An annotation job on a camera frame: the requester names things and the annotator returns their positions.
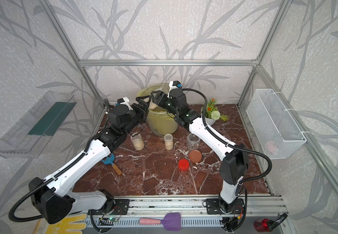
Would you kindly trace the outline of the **glass jar with oatmeal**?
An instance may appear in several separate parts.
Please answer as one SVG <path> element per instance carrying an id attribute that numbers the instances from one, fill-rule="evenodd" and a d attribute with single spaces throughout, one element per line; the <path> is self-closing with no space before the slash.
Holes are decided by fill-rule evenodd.
<path id="1" fill-rule="evenodd" d="M 140 133 L 134 133 L 133 135 L 131 135 L 131 141 L 135 150 L 137 151 L 141 151 L 145 146 L 143 138 Z"/>

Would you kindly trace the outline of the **small oatmeal jar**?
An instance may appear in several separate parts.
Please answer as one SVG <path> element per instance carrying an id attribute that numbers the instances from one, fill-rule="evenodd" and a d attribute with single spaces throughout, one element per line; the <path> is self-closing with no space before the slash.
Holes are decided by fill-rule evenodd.
<path id="1" fill-rule="evenodd" d="M 173 136 L 171 134 L 165 134 L 164 135 L 164 142 L 165 142 L 165 148 L 167 150 L 172 150 L 173 149 Z"/>

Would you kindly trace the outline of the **brown-lidded oatmeal jar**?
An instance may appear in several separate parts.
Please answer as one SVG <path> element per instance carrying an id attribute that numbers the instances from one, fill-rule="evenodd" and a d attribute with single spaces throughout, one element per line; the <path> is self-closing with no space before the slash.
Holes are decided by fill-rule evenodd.
<path id="1" fill-rule="evenodd" d="M 197 135 L 190 133 L 187 137 L 187 147 L 190 150 L 197 150 L 200 146 L 200 141 L 201 139 Z"/>

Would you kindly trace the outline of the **red jar lid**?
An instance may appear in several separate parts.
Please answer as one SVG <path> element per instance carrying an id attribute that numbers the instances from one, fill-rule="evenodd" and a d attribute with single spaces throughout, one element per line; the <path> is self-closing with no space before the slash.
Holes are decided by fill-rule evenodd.
<path id="1" fill-rule="evenodd" d="M 187 159 L 181 159 L 178 162 L 178 168 L 180 171 L 185 172 L 189 170 L 190 163 Z"/>

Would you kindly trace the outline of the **brown jar lid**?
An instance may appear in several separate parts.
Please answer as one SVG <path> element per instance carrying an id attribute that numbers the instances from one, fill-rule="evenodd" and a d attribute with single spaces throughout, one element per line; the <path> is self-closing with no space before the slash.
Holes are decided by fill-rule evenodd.
<path id="1" fill-rule="evenodd" d="M 198 150 L 190 151 L 188 157 L 193 163 L 200 163 L 202 161 L 202 153 Z"/>

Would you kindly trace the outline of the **red-lidded oatmeal jar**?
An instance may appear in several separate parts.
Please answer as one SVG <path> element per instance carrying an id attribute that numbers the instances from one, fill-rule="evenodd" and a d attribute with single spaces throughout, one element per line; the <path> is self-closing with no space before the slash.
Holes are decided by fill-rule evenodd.
<path id="1" fill-rule="evenodd" d="M 153 103 L 153 99 L 151 99 L 150 104 L 149 104 L 149 110 L 154 110 L 157 107 L 158 105 Z"/>

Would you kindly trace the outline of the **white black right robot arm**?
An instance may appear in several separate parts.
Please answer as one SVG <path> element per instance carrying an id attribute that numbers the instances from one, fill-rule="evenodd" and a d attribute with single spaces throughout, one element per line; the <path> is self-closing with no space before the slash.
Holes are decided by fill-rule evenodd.
<path id="1" fill-rule="evenodd" d="M 243 144 L 236 145 L 214 130 L 205 121 L 205 109 L 202 109 L 202 114 L 199 114 L 189 108 L 184 91 L 200 94 L 205 100 L 205 105 L 207 105 L 205 95 L 189 88 L 175 88 L 169 94 L 162 91 L 152 91 L 150 95 L 154 104 L 174 115 L 174 120 L 178 125 L 199 137 L 219 157 L 222 162 L 219 173 L 223 180 L 222 190 L 218 198 L 219 206 L 223 213 L 230 214 L 242 191 L 243 184 L 247 181 L 263 178 L 270 173 L 272 169 L 271 159 L 265 154 L 246 149 Z M 265 159 L 268 167 L 260 175 L 245 178 L 244 175 L 249 167 L 249 154 Z"/>

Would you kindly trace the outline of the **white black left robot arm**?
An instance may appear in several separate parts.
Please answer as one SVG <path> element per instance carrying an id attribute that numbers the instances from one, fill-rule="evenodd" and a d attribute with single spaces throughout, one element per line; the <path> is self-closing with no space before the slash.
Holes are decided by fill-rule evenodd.
<path id="1" fill-rule="evenodd" d="M 63 167 L 44 179 L 34 178 L 29 183 L 29 193 L 24 195 L 9 211 L 12 222 L 29 222 L 44 218 L 55 224 L 71 213 L 83 210 L 98 210 L 107 204 L 107 192 L 73 193 L 73 185 L 94 165 L 109 156 L 128 138 L 128 134 L 139 124 L 146 122 L 150 96 L 137 97 L 136 102 L 129 104 L 126 98 L 119 99 L 114 108 L 108 112 L 110 124 L 92 136 L 84 150 Z M 18 207 L 27 199 L 40 212 L 33 217 L 17 217 Z"/>

